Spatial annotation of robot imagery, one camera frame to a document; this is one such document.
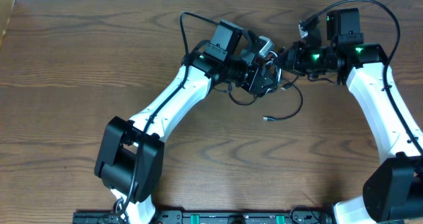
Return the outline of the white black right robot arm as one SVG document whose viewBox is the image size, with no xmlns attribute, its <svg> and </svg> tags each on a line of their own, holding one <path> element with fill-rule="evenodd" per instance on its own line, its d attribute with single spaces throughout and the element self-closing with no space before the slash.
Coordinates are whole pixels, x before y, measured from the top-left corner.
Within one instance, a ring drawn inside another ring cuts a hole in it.
<svg viewBox="0 0 423 224">
<path fill-rule="evenodd" d="M 422 130 L 394 82 L 379 44 L 364 44 L 357 8 L 327 13 L 323 47 L 319 20 L 300 23 L 302 39 L 278 56 L 283 70 L 317 81 L 337 73 L 358 101 L 377 145 L 380 166 L 357 198 L 334 204 L 335 223 L 388 223 L 422 217 Z"/>
</svg>

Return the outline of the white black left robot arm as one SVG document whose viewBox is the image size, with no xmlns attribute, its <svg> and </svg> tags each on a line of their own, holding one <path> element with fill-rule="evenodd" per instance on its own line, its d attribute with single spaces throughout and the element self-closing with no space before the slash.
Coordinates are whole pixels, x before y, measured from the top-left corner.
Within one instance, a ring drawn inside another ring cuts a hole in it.
<svg viewBox="0 0 423 224">
<path fill-rule="evenodd" d="M 114 214 L 120 223 L 149 223 L 155 215 L 152 193 L 163 169 L 165 142 L 178 123 L 218 84 L 244 88 L 255 97 L 278 82 L 267 79 L 260 60 L 274 43 L 221 20 L 210 40 L 200 41 L 182 59 L 170 85 L 146 108 L 128 120 L 107 124 L 95 175 L 116 196 Z"/>
</svg>

